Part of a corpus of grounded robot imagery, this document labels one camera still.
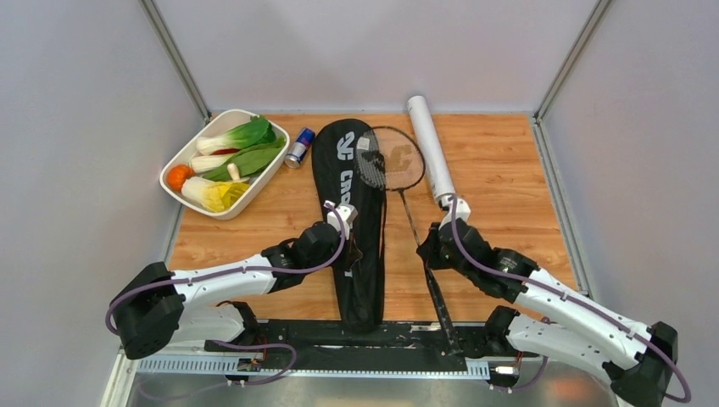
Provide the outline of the white shuttlecock tube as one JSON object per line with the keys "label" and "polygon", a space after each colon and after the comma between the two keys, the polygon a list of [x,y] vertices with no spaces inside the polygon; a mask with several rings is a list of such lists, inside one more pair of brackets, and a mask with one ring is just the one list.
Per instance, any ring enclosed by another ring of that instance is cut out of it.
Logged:
{"label": "white shuttlecock tube", "polygon": [[407,101],[407,109],[426,162],[433,200],[441,209],[446,209],[456,191],[429,106],[423,96],[416,95]]}

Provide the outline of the black badminton racket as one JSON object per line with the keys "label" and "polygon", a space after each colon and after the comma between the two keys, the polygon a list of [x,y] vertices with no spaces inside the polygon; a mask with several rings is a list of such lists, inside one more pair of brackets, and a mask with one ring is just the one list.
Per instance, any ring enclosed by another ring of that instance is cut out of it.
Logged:
{"label": "black badminton racket", "polygon": [[[399,194],[415,244],[420,246],[419,233],[408,199],[405,197],[405,192],[419,184],[426,173],[426,164],[418,144],[397,127],[374,126],[356,142],[354,166],[366,185]],[[460,356],[463,354],[463,349],[440,285],[426,260],[421,261],[421,267],[438,323],[447,343],[446,354]]]}

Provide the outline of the silver blue drink can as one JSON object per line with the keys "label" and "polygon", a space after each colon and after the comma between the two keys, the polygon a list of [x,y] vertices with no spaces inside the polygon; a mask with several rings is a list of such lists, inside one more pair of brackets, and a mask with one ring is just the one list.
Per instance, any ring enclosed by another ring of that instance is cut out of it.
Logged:
{"label": "silver blue drink can", "polygon": [[298,133],[292,146],[287,150],[284,163],[291,169],[299,168],[304,162],[305,156],[315,140],[315,132],[304,127]]}

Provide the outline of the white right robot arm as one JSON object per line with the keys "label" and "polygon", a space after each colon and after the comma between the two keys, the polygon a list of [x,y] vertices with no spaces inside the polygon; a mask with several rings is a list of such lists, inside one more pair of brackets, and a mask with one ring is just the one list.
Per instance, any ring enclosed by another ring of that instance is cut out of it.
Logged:
{"label": "white right robot arm", "polygon": [[632,406],[660,406],[677,378],[678,333],[664,322],[648,326],[582,296],[535,261],[508,248],[493,248],[462,219],[431,225],[417,249],[429,270],[458,271],[475,287],[508,302],[486,322],[483,341],[494,354],[511,349],[540,354],[585,371]]}

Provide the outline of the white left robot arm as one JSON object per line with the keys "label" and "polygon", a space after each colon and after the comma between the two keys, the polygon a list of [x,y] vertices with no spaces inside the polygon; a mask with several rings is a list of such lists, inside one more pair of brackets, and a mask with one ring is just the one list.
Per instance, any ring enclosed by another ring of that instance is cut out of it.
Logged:
{"label": "white left robot arm", "polygon": [[259,328],[231,299],[295,287],[326,267],[346,271],[362,256],[350,229],[316,222],[299,237],[229,264],[169,270],[165,262],[153,262],[110,301],[105,324],[131,360],[188,341],[221,341],[249,351]]}

